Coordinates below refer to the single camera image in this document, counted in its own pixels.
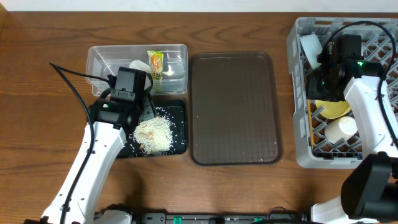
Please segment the wooden chopstick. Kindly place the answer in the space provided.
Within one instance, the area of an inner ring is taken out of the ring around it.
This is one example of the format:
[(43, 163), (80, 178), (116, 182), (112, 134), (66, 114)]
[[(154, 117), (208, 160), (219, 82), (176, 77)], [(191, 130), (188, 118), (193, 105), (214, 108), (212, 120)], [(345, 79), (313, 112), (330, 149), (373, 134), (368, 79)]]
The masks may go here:
[(313, 125), (312, 125), (312, 112), (311, 112), (311, 105), (310, 105), (310, 100), (307, 99), (307, 113), (308, 113), (308, 123), (309, 123), (309, 131), (310, 131), (310, 145), (313, 148), (315, 143), (314, 143), (314, 137), (313, 137)]

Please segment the yellow plate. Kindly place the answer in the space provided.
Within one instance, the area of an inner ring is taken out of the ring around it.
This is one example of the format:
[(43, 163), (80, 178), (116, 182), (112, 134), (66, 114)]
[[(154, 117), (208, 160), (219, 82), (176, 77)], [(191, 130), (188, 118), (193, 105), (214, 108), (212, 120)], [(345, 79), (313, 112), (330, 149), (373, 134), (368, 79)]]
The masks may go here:
[(315, 105), (318, 109), (322, 108), (320, 114), (327, 119), (336, 119), (351, 111), (351, 107), (346, 101), (332, 102), (315, 100)]

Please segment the rice food waste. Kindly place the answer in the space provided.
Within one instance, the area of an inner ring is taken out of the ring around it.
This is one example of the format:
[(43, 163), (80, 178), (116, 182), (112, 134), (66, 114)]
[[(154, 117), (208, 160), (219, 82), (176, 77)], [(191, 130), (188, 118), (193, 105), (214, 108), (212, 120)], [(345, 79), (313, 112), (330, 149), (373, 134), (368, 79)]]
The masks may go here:
[(158, 115), (142, 122), (132, 133), (133, 139), (141, 145), (140, 149), (151, 152), (167, 151), (172, 143), (170, 124), (169, 120)]

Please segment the light blue bowl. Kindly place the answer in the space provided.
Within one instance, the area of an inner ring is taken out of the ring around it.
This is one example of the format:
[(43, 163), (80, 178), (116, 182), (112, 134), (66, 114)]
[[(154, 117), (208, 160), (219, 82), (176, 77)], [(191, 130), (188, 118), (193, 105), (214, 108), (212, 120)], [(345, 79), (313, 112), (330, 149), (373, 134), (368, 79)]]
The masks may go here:
[(312, 69), (318, 68), (321, 63), (318, 62), (317, 56), (322, 52), (322, 46), (318, 37), (315, 34), (301, 36), (300, 43)]

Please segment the white tissue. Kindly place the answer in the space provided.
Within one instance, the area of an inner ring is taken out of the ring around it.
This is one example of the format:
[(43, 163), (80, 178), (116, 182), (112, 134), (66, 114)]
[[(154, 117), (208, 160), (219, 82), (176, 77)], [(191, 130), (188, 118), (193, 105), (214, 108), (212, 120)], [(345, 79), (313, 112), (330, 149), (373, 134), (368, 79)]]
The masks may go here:
[(133, 60), (129, 64), (129, 68), (136, 69), (136, 70), (142, 70), (147, 73), (151, 72), (150, 66), (141, 60)]

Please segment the white cup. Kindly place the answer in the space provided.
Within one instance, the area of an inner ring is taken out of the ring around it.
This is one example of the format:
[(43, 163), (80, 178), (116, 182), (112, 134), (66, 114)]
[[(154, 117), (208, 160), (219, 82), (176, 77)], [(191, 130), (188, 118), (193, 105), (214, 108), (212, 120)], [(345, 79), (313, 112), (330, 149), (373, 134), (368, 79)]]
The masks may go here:
[(348, 140), (358, 132), (358, 127), (354, 118), (350, 116), (340, 117), (325, 128), (325, 137), (332, 144), (341, 139)]

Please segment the yellow green snack wrapper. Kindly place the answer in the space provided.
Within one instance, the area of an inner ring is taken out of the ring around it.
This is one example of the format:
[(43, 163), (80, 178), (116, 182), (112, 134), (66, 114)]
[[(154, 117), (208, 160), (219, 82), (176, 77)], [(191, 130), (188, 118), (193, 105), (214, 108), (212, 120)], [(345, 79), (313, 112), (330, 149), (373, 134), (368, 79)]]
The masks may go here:
[(154, 80), (162, 79), (164, 54), (156, 50), (148, 50), (150, 70)]

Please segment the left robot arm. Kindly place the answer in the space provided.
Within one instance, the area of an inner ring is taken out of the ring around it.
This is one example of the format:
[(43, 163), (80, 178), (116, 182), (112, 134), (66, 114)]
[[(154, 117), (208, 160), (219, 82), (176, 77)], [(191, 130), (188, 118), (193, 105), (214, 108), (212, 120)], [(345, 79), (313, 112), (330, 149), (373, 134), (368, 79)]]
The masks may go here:
[(157, 116), (151, 96), (98, 98), (86, 113), (88, 124), (78, 154), (38, 223), (134, 223), (133, 212), (123, 204), (112, 204), (101, 213), (96, 213), (96, 206), (127, 135)]

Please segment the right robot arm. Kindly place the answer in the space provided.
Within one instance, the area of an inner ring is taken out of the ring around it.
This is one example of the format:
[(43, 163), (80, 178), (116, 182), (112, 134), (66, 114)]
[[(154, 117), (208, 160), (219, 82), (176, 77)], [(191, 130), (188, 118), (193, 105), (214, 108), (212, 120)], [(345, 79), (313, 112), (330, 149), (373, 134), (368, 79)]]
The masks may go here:
[(363, 160), (343, 182), (340, 196), (311, 207), (314, 223), (397, 220), (397, 120), (377, 62), (343, 58), (308, 76), (307, 98), (346, 101), (358, 128)]

